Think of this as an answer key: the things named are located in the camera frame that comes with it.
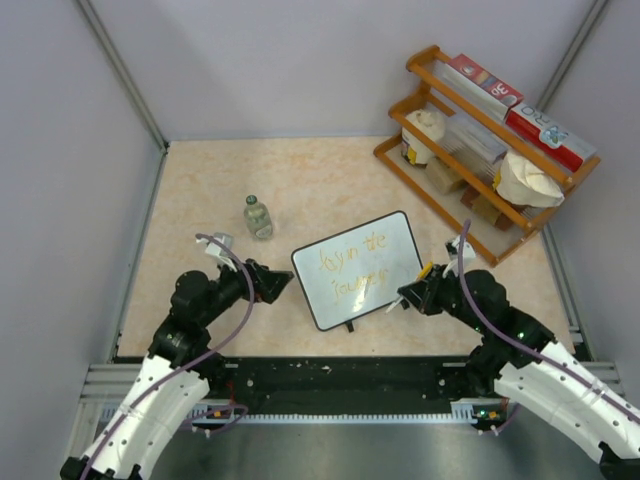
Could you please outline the white whiteboard black frame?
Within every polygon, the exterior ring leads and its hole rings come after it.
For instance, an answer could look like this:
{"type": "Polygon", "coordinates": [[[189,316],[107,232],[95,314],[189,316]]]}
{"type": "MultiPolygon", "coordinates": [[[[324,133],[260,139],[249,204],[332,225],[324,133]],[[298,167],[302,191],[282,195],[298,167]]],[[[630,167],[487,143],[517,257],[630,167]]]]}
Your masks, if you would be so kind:
{"type": "Polygon", "coordinates": [[[423,268],[400,210],[298,248],[291,261],[322,332],[390,305],[423,268]]]}

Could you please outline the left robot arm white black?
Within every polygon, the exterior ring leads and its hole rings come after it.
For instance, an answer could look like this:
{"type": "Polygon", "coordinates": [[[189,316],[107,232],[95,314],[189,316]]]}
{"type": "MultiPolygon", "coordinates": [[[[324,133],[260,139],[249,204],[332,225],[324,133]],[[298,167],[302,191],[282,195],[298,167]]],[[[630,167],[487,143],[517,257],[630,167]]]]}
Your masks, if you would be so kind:
{"type": "Polygon", "coordinates": [[[192,408],[226,387],[223,358],[209,346],[209,325],[239,300],[249,307],[275,302],[293,278],[253,259],[220,267],[215,279],[198,270],[182,274],[117,413],[82,455],[64,462],[61,478],[149,478],[192,408]]]}

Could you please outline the yellow capped white marker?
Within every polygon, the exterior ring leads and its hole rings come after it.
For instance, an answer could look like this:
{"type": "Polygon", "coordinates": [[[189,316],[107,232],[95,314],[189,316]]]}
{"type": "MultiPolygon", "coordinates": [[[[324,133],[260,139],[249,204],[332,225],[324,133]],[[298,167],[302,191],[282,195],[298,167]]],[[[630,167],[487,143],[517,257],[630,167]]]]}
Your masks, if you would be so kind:
{"type": "MultiPolygon", "coordinates": [[[[424,266],[424,268],[421,270],[421,272],[418,274],[418,276],[416,277],[416,281],[422,280],[424,279],[429,272],[431,271],[433,267],[433,263],[429,262],[427,265],[424,266]]],[[[399,304],[401,304],[403,301],[403,297],[402,296],[398,296],[385,310],[386,314],[389,314],[393,309],[395,309],[399,304]]]]}

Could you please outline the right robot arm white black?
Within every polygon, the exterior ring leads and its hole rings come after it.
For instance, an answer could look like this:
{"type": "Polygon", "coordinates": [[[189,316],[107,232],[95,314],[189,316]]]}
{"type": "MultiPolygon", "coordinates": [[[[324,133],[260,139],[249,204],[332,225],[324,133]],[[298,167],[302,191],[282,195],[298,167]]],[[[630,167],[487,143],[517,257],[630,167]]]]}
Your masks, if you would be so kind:
{"type": "Polygon", "coordinates": [[[464,367],[474,393],[494,393],[529,410],[579,446],[604,478],[638,478],[638,408],[513,306],[490,272],[455,274],[436,265],[398,293],[420,313],[446,313],[480,334],[464,367]]]}

